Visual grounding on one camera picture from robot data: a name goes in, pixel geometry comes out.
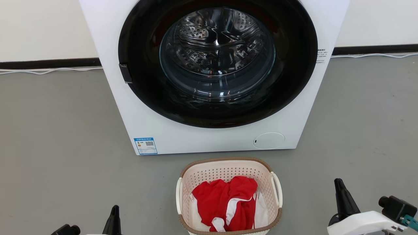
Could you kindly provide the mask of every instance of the white wall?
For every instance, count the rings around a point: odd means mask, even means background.
[[[418,43],[418,0],[352,0],[336,46]],[[97,57],[77,0],[0,1],[0,62]]]

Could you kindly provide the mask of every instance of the red clothing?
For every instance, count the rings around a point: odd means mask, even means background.
[[[203,182],[193,190],[197,199],[197,209],[202,223],[210,226],[211,232],[216,232],[212,224],[214,218],[223,219],[225,231],[240,231],[252,229],[255,215],[254,193],[257,190],[254,179],[236,176],[225,183],[218,179]]]

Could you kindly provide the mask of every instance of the blue and white sticker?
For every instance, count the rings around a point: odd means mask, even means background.
[[[154,138],[135,138],[133,140],[138,148],[139,155],[158,154]]]

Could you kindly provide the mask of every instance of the basket handle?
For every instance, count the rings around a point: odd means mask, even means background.
[[[181,215],[181,190],[183,187],[182,184],[182,178],[180,177],[177,181],[177,186],[176,186],[176,206],[177,206],[177,213],[179,215]]]
[[[274,182],[276,183],[276,190],[274,190],[274,196],[276,197],[276,204],[279,208],[283,206],[283,194],[282,194],[282,186],[280,185],[279,178],[274,172],[270,172],[271,174],[271,183],[274,185]]]

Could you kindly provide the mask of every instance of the black baseboard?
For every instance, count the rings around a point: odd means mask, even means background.
[[[389,53],[412,53],[418,52],[418,44],[387,45],[387,46],[349,46],[336,47],[332,52],[333,56],[355,55],[355,54],[389,54]]]
[[[0,62],[0,69],[55,69],[101,66],[99,58]]]
[[[388,45],[388,46],[350,46],[336,47],[333,56],[372,53],[412,53],[418,52],[418,44]],[[55,59],[38,61],[0,62],[0,69],[55,69],[67,67],[101,66],[99,58],[85,59]]]

